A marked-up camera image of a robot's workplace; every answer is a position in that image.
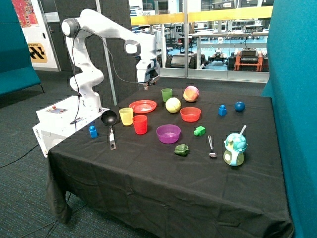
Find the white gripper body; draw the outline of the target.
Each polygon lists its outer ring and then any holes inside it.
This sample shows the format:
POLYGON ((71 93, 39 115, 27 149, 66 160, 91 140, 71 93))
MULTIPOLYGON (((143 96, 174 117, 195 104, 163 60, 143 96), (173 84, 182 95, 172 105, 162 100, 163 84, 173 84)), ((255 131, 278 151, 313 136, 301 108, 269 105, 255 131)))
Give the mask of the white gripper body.
POLYGON ((137 80, 141 84, 149 84, 152 81, 154 84, 160 77, 160 64, 157 59, 141 59, 137 65, 137 80))

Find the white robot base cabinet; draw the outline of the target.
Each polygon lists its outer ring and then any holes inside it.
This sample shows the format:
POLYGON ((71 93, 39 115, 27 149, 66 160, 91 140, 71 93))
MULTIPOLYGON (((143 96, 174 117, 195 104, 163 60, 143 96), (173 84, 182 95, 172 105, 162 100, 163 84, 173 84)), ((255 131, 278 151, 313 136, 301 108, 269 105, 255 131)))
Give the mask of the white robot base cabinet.
POLYGON ((44 157, 51 148, 97 119, 109 108, 88 108, 83 97, 70 96, 36 111, 39 123, 33 127, 34 135, 44 157))

